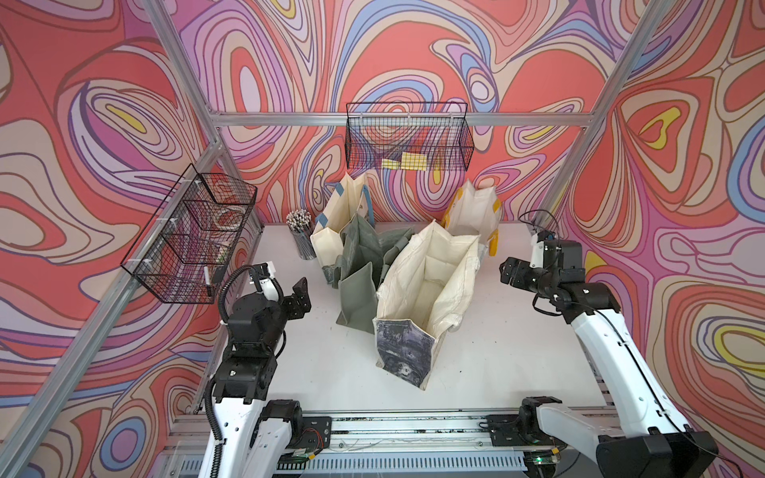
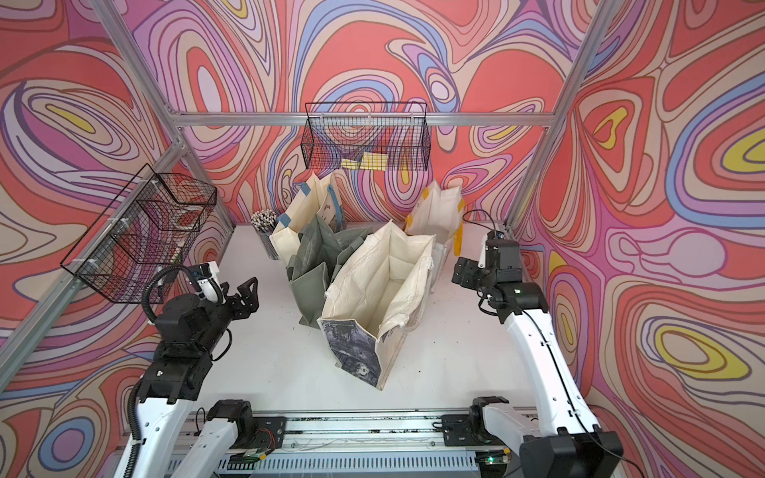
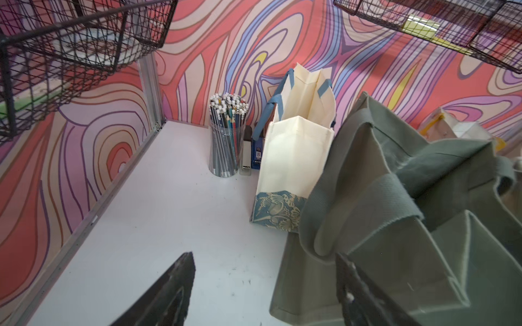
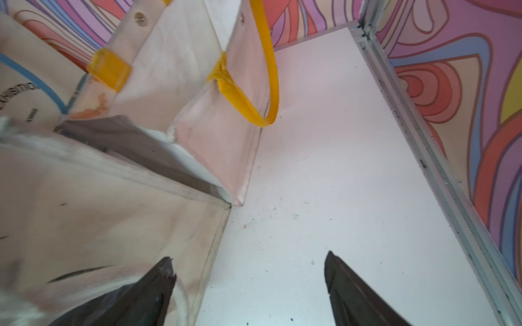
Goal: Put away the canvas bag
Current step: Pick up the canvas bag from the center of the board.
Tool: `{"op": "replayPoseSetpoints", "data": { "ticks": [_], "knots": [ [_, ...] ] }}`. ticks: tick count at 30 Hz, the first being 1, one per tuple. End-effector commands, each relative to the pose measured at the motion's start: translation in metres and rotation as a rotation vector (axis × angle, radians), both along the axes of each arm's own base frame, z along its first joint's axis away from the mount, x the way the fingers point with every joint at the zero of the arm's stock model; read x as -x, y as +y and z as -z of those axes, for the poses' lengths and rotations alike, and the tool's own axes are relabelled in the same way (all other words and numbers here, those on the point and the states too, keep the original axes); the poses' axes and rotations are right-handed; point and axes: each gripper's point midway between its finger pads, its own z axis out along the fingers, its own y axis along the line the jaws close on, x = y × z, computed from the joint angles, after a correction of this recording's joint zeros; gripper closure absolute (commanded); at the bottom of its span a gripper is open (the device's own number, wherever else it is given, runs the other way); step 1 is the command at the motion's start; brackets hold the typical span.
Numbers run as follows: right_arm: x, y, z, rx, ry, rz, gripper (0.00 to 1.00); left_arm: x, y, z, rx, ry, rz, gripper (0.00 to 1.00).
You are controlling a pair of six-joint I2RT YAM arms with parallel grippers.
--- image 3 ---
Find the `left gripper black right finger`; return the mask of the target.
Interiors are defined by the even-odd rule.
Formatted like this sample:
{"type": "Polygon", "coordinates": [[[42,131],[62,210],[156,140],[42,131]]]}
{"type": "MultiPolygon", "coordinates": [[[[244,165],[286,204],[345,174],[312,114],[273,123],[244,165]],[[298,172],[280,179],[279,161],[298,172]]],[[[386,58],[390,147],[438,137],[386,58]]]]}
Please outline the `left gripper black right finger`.
{"type": "Polygon", "coordinates": [[[366,273],[349,260],[348,255],[335,256],[337,299],[346,325],[419,325],[366,273]]]}

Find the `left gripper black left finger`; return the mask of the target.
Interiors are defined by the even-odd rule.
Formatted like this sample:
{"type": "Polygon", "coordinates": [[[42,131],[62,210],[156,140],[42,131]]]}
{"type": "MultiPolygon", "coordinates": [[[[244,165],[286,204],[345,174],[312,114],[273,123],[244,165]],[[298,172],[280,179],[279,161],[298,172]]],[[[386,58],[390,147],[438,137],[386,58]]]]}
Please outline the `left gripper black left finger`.
{"type": "Polygon", "coordinates": [[[193,254],[183,253],[111,326],[183,325],[195,272],[193,254]]]}

